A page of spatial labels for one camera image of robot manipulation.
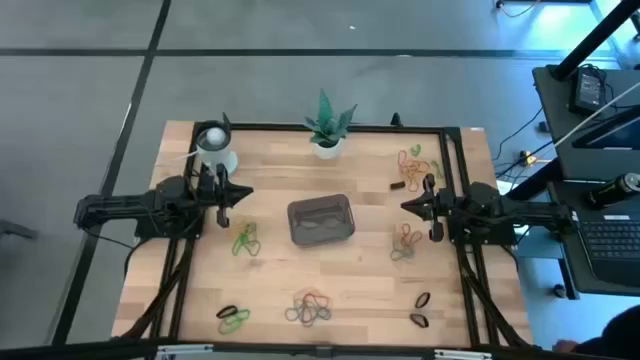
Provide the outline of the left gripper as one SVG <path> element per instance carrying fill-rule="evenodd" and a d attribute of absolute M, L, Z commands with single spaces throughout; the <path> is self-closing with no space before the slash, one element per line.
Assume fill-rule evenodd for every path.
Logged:
<path fill-rule="evenodd" d="M 229 181 L 229 172 L 222 163 L 216 165 L 218 185 L 223 192 L 215 196 L 216 178 L 209 170 L 203 170 L 198 182 L 198 206 L 201 208 L 218 207 L 216 213 L 217 224 L 222 228 L 230 226 L 227 209 L 233 208 L 241 200 L 253 193 L 253 188 L 237 185 Z"/>

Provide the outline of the grey translucent plastic bin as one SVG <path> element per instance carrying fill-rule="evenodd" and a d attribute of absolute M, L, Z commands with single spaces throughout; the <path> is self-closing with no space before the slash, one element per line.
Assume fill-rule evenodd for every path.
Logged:
<path fill-rule="evenodd" d="M 344 194 L 291 202 L 287 216 L 291 240 L 299 247 L 345 241 L 355 233 L 350 201 Z"/>

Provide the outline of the white cylindrical table lamp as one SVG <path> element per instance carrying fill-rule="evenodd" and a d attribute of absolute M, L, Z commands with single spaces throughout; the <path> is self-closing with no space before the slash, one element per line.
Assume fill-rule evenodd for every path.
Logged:
<path fill-rule="evenodd" d="M 238 166 L 238 157 L 231 149 L 231 123 L 223 114 L 222 120 L 211 120 L 197 131 L 196 151 L 201 161 L 213 172 L 219 164 L 232 175 Z"/>

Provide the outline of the white paper sheet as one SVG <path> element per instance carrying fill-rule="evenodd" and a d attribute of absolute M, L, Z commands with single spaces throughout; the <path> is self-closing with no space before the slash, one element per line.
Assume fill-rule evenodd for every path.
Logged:
<path fill-rule="evenodd" d="M 501 195 L 506 195 L 510 190 L 511 190 L 511 182 L 507 182 L 507 181 L 503 181 L 503 180 L 498 180 L 497 181 L 497 185 L 498 185 L 498 191 Z M 515 225 L 514 226 L 514 232 L 517 236 L 521 236 L 523 234 L 525 234 L 527 231 L 529 230 L 529 227 L 527 225 Z"/>

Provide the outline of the potted green snake plant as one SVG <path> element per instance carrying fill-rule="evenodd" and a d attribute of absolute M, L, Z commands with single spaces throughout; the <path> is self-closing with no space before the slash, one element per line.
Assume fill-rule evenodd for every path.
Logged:
<path fill-rule="evenodd" d="M 319 159 L 330 160 L 340 155 L 357 107 L 355 104 L 336 115 L 329 97 L 320 90 L 317 118 L 304 120 L 304 126 L 312 132 L 312 150 Z"/>

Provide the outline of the black drink can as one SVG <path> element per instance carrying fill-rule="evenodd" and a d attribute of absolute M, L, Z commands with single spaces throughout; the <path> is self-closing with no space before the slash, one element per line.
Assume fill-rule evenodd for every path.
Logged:
<path fill-rule="evenodd" d="M 604 208 L 629 200 L 638 194 L 640 194 L 640 174 L 626 173 L 590 190 L 586 194 L 586 200 L 595 208 Z"/>

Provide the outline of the black laptop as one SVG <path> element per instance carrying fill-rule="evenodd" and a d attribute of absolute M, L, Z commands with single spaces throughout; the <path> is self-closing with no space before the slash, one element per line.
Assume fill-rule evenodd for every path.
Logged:
<path fill-rule="evenodd" d="M 640 216 L 590 216 L 578 221 L 578 229 L 598 280 L 640 287 Z"/>

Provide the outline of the black power adapter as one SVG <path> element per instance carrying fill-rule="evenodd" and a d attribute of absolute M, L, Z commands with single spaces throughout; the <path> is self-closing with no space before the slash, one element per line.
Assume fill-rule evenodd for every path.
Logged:
<path fill-rule="evenodd" d="M 571 77 L 569 111 L 579 115 L 591 115 L 604 105 L 604 95 L 601 72 L 593 67 L 581 67 Z"/>

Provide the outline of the black flat monitor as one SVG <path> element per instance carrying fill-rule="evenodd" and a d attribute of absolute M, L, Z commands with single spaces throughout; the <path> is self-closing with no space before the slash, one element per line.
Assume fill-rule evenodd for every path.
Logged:
<path fill-rule="evenodd" d="M 640 150 L 640 106 L 607 118 L 572 142 L 574 148 Z"/>

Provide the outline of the grey chair leg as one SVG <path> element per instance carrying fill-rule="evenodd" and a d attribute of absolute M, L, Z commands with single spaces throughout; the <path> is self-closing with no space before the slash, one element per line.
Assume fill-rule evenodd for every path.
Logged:
<path fill-rule="evenodd" d="M 0 219 L 0 238 L 5 235 L 15 235 L 25 239 L 35 239 L 38 236 L 38 232 L 14 222 Z"/>

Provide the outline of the black horizontal beam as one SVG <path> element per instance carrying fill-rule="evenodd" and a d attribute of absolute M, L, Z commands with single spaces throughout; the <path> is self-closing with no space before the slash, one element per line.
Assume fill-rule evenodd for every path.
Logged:
<path fill-rule="evenodd" d="M 175 344 L 212 344 L 214 346 L 212 353 L 288 354 L 292 356 L 315 356 L 318 358 L 333 358 L 336 356 L 406 356 L 434 360 L 435 349 L 451 349 L 491 353 L 493 360 L 625 360 L 577 353 L 556 353 L 535 347 L 513 348 L 479 345 L 471 348 L 450 348 L 441 346 L 387 347 L 237 342 L 198 343 L 173 341 L 169 338 L 142 340 L 117 338 L 101 342 L 4 349 L 0 350 L 0 360 L 131 360 L 155 357 L 159 346 Z"/>

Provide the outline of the person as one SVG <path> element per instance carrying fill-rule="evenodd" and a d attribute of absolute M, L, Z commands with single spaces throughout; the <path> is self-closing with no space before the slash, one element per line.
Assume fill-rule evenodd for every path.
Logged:
<path fill-rule="evenodd" d="M 640 360 L 640 305 L 612 318 L 600 336 L 578 343 L 558 340 L 554 352 Z"/>

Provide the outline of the black diagonal pole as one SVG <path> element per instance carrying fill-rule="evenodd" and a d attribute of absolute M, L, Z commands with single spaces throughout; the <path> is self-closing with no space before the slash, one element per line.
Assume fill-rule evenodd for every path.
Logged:
<path fill-rule="evenodd" d="M 640 9 L 640 0 L 621 0 L 614 9 L 551 70 L 551 76 L 558 81 L 568 78 L 603 42 Z"/>

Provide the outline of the black aluminium table frame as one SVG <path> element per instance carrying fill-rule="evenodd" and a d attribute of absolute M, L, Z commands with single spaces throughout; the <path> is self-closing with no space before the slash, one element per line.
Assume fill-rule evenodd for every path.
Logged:
<path fill-rule="evenodd" d="M 398 152 L 422 147 L 424 161 L 440 168 L 468 167 L 472 180 L 493 183 L 485 133 L 464 129 L 459 141 L 432 128 L 369 126 L 353 129 L 342 154 L 320 160 L 309 131 L 298 125 L 238 124 L 232 146 L 239 158 L 235 183 L 253 193 L 233 207 L 230 226 L 204 218 L 195 241 L 186 287 L 168 299 L 159 328 L 164 335 L 200 343 L 237 342 L 295 345 L 467 348 L 472 340 L 454 245 L 422 238 L 410 260 L 390 254 L 401 225 L 426 232 L 428 226 L 404 211 L 408 190 L 391 190 L 400 178 Z M 296 246 L 287 206 L 308 198 L 344 194 L 355 220 L 346 241 L 314 248 Z M 245 222 L 257 224 L 261 250 L 256 257 L 232 246 Z M 313 326 L 285 319 L 293 295 L 314 287 L 332 299 L 330 320 Z M 429 303 L 414 304 L 423 292 Z M 227 305 L 249 309 L 237 331 L 221 335 L 216 313 Z M 422 329 L 409 315 L 429 321 Z"/>

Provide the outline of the silver metal bracket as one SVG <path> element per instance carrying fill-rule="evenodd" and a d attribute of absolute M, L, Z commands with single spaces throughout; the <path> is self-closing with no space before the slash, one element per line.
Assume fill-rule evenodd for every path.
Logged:
<path fill-rule="evenodd" d="M 493 360 L 493 356 L 486 352 L 435 349 L 434 360 Z"/>
<path fill-rule="evenodd" d="M 162 345 L 157 348 L 154 360 L 175 360 L 181 355 L 197 355 L 212 353 L 214 346 L 212 344 L 175 344 Z"/>

